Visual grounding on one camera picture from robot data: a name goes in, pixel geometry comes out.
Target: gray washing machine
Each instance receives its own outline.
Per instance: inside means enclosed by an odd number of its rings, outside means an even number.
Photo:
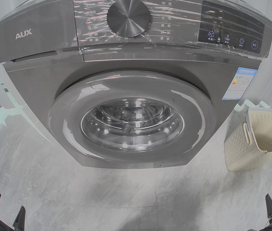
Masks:
[[[272,22],[241,0],[29,0],[0,63],[81,165],[187,164],[243,95]]]

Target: play pause button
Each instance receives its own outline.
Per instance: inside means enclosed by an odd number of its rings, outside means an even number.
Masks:
[[[253,50],[256,50],[258,48],[258,42],[254,40],[251,44],[251,47],[253,48]]]

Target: program selector knob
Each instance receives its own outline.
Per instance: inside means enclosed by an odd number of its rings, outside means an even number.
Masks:
[[[139,0],[118,0],[107,12],[107,24],[121,37],[135,37],[143,33],[150,23],[150,12]]]

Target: laundry basket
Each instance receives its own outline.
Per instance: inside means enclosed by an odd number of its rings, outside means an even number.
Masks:
[[[242,171],[272,159],[272,109],[251,107],[224,144],[227,168]]]

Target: washing machine door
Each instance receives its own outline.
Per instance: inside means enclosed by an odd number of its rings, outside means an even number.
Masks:
[[[206,142],[216,114],[210,99],[180,79],[117,71],[81,80],[62,92],[49,126],[64,147],[114,162],[179,156]]]

